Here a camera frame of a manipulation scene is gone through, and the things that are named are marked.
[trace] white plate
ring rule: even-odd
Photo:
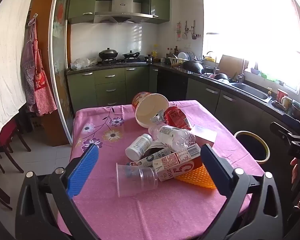
[[[184,52],[180,52],[180,53],[178,54],[178,58],[188,59],[186,53],[184,53]]]
[[[194,59],[194,55],[193,55],[193,53],[191,51],[188,51],[187,54],[188,54],[189,60],[193,60]]]

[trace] wooden chair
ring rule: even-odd
[[[20,141],[25,146],[27,151],[31,152],[31,149],[29,148],[29,146],[26,144],[25,140],[21,136],[21,134],[20,134],[20,132],[17,128],[16,122],[13,118],[8,123],[6,123],[6,125],[4,127],[2,127],[2,129],[1,129],[1,132],[0,132],[0,152],[4,152],[6,154],[6,156],[9,158],[9,160],[12,162],[12,164],[21,173],[24,173],[23,169],[21,169],[21,167],[16,163],[16,161],[10,155],[10,153],[13,153],[13,150],[10,147],[10,142],[11,142],[11,139],[14,136],[14,134],[18,135]],[[5,173],[5,171],[2,168],[1,164],[0,164],[0,169],[3,173]]]

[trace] range hood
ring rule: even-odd
[[[112,0],[111,11],[97,11],[93,23],[142,23],[153,18],[150,14],[133,12],[133,0]]]

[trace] clear plastic cup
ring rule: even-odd
[[[118,197],[133,196],[146,190],[156,189],[158,186],[158,175],[154,168],[117,163],[116,169]]]

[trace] window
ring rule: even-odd
[[[300,87],[300,20],[294,0],[203,0],[203,54],[257,62],[267,79]]]

